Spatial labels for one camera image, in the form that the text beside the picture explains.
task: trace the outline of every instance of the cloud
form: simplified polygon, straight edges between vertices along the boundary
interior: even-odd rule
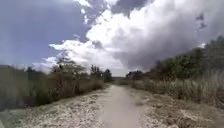
[[[155,0],[131,8],[129,15],[107,9],[95,18],[87,42],[67,40],[51,47],[79,63],[110,68],[116,75],[130,69],[148,70],[158,60],[223,34],[223,4],[223,0]],[[207,25],[202,30],[196,21],[201,13]]]
[[[86,0],[74,0],[75,2],[78,2],[80,5],[82,6],[87,6],[87,7],[91,7],[91,5],[89,4],[88,1]]]
[[[109,5],[115,5],[119,0],[105,0]]]

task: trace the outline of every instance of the tall grass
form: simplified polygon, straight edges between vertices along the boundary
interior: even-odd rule
[[[176,99],[206,103],[224,109],[224,73],[208,73],[199,79],[132,82],[132,87]]]
[[[103,88],[99,80],[58,79],[35,70],[0,65],[0,111],[43,105]]]

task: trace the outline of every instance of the sky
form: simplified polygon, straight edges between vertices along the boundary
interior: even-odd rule
[[[147,71],[224,35],[222,5],[223,0],[0,0],[0,63],[48,70],[63,54],[116,76]]]

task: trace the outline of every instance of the sandy ground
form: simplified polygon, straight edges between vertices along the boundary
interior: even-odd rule
[[[0,113],[0,128],[221,128],[224,112],[110,86],[50,105]]]

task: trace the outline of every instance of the tree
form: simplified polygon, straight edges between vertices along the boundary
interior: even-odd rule
[[[140,80],[142,78],[143,78],[143,72],[140,70],[131,71],[128,74],[126,74],[126,79]]]
[[[50,73],[55,86],[53,98],[66,98],[80,93],[80,82],[87,79],[85,68],[67,58],[59,58]]]
[[[110,81],[112,81],[112,73],[110,72],[109,69],[106,69],[103,72],[103,79],[104,79],[104,82],[110,82]]]
[[[91,69],[90,69],[90,75],[94,79],[101,79],[102,71],[100,70],[100,68],[98,66],[92,65]]]

